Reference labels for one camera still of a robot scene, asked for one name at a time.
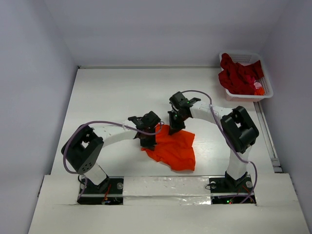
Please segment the orange t-shirt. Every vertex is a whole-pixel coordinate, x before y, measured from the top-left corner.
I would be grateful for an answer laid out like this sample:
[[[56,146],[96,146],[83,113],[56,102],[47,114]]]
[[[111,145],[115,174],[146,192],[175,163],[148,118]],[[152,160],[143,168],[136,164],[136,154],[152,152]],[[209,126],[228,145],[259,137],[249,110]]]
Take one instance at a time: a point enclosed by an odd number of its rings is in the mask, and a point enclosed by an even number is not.
[[[195,153],[193,142],[195,134],[187,131],[179,131],[173,135],[169,134],[169,125],[157,125],[156,146],[153,150],[143,148],[149,158],[161,162],[173,171],[194,171]]]

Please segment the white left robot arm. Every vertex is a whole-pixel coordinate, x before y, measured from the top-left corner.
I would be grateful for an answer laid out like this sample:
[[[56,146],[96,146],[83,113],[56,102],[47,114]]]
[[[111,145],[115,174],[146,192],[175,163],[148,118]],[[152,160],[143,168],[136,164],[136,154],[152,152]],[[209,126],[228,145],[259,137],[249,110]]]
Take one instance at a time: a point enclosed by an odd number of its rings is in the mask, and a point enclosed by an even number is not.
[[[84,178],[85,186],[107,191],[109,176],[97,163],[101,150],[109,145],[139,139],[141,148],[153,149],[161,119],[153,111],[142,117],[129,117],[122,123],[95,120],[80,125],[61,149],[65,170]]]

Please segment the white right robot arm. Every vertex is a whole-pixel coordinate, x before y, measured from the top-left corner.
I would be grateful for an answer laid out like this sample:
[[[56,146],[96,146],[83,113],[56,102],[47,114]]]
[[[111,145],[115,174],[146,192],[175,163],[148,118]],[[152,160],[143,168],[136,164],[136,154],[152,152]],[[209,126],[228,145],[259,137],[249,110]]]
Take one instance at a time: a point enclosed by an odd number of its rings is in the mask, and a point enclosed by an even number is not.
[[[184,91],[169,98],[172,107],[168,112],[169,134],[173,135],[185,129],[185,121],[189,118],[216,124],[231,149],[224,185],[229,191],[236,191],[247,177],[249,151],[259,136],[259,130],[244,107],[231,109],[215,106],[208,94],[197,90],[195,92],[205,95],[209,103],[197,97],[187,99],[183,95]]]

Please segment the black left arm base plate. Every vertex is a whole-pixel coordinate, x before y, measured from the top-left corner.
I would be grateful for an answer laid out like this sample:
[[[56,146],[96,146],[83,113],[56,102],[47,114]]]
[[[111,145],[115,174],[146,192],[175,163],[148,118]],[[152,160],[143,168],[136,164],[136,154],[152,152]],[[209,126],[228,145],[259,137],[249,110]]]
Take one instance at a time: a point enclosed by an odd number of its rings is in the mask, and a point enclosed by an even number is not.
[[[79,192],[77,203],[80,205],[123,205],[124,177],[111,177],[104,182],[101,192],[90,180],[78,176]]]

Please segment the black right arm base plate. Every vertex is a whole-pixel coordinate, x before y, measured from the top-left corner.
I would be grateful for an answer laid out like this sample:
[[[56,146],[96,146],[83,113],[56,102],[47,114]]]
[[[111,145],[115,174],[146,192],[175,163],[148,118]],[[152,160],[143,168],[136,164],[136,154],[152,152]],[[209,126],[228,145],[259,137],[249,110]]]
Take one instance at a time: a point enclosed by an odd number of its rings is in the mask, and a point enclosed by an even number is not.
[[[210,177],[206,190],[211,193],[212,204],[255,204],[253,183],[249,175],[245,175],[238,181],[229,176]]]

